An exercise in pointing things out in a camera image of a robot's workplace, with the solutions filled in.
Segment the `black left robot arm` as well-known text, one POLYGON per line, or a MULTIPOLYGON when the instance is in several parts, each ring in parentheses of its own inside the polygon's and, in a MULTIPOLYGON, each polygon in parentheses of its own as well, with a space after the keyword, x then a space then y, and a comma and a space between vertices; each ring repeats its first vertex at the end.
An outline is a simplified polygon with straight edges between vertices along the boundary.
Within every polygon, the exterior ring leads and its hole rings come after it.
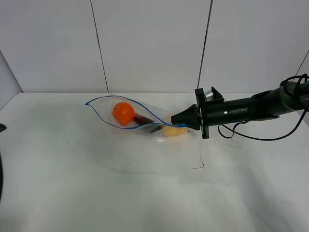
MULTIPOLYGON (((7 130, 7 127, 4 124, 0 124, 0 133, 7 130)), ((3 189, 4 189, 4 167, 3 167, 3 157, 0 150, 0 203, 2 202, 3 189)))

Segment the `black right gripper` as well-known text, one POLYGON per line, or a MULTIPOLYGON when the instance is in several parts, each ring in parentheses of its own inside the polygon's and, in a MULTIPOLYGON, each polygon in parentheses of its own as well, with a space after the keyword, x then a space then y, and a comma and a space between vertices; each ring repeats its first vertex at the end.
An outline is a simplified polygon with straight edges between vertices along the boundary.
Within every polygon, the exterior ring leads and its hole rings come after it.
POLYGON ((205 101, 203 88, 195 90, 197 105, 193 104, 186 110, 171 117, 171 125, 177 128, 190 128, 199 131, 202 138, 209 139, 209 126, 222 114, 224 101, 205 101))

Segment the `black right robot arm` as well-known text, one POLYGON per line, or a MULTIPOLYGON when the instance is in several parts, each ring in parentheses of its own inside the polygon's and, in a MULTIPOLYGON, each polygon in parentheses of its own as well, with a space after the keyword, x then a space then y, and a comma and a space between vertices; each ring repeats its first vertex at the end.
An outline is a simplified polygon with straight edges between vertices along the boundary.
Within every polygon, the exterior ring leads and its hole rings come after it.
POLYGON ((201 131, 208 139, 210 126, 235 126, 250 121, 264 121, 279 118, 283 114, 303 110, 309 111, 309 78, 307 75, 287 78, 279 88, 255 94, 249 98, 225 101, 214 87, 204 92, 195 90, 196 104, 173 115, 173 126, 185 126, 201 131))

